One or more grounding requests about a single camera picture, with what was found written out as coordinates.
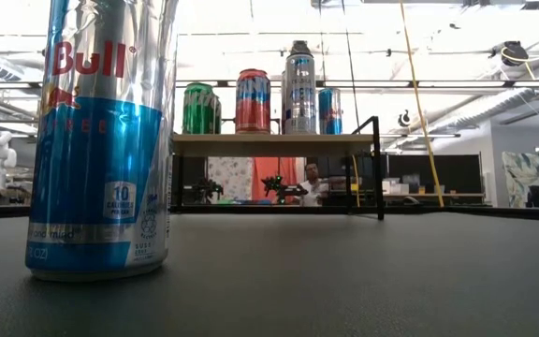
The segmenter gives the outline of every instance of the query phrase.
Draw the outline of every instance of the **man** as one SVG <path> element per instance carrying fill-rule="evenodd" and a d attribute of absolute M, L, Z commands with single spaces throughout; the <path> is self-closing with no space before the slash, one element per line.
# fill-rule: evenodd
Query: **man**
<path fill-rule="evenodd" d="M 325 198 L 328 195 L 328 185 L 319 181 L 319 173 L 316 164 L 307 164 L 305 166 L 305 172 L 307 173 L 307 181 L 300 185 L 307 190 L 307 194 L 295 197 L 295 202 L 304 207 L 321 206 L 322 198 Z"/>

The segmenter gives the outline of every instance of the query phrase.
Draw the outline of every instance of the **ceiling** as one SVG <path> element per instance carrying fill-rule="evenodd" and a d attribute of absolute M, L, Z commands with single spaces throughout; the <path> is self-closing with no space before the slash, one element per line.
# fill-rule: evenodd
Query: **ceiling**
<path fill-rule="evenodd" d="M 49 18 L 49 0 L 0 0 L 0 58 L 22 70 L 22 81 L 40 81 Z M 490 51 L 506 40 L 519 40 L 531 57 L 539 56 L 539 10 L 522 6 L 473 6 L 451 4 L 407 5 L 407 28 L 419 80 L 490 80 L 525 75 L 525 68 L 501 66 Z M 409 80 L 411 69 L 400 7 L 390 5 L 324 8 L 309 0 L 183 0 L 177 24 L 178 79 L 181 81 L 234 80 L 245 68 L 264 69 L 272 79 L 284 70 L 284 51 L 295 39 L 307 40 L 313 51 L 316 75 L 326 80 Z M 538 67 L 539 61 L 533 64 Z M 182 106 L 182 89 L 176 107 Z M 226 118 L 234 116 L 234 89 L 216 89 Z M 422 94 L 422 110 L 429 118 L 473 95 Z M 36 111 L 38 94 L 12 91 L 0 99 Z M 281 106 L 276 88 L 272 109 Z M 398 115 L 409 110 L 416 119 L 412 92 L 388 90 L 371 93 L 348 90 L 342 95 L 344 131 L 378 115 L 385 131 L 400 131 Z M 175 130 L 182 116 L 176 114 Z M 224 132 L 233 126 L 226 125 Z"/>

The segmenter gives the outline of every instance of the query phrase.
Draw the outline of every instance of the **black metal frame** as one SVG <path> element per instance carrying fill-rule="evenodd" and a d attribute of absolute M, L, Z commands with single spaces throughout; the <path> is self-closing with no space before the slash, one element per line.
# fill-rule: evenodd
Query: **black metal frame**
<path fill-rule="evenodd" d="M 353 207 L 353 191 L 351 189 L 351 157 L 347 155 L 346 160 L 346 206 L 331 206 L 331 207 L 320 207 L 320 208 L 304 208 L 304 207 L 271 207 L 271 206 L 184 206 L 182 205 L 182 193 L 183 193 L 183 169 L 184 169 L 184 157 L 178 155 L 178 188 L 176 191 L 176 202 L 172 202 L 172 212 L 181 212 L 181 213 L 216 213 L 216 212 L 234 212 L 234 213 L 275 213 L 275 214 L 310 214 L 310 213 L 322 213 L 322 214 L 354 214 L 354 213 L 367 213 L 367 212 L 377 212 L 378 219 L 384 219 L 384 194 L 382 191 L 382 154 L 380 152 L 380 126 L 379 119 L 377 116 L 370 117 L 362 125 L 360 125 L 353 135 L 358 134 L 361 130 L 367 125 L 372 124 L 373 126 L 373 179 L 375 183 L 374 194 L 375 194 L 375 208 L 367 207 Z"/>

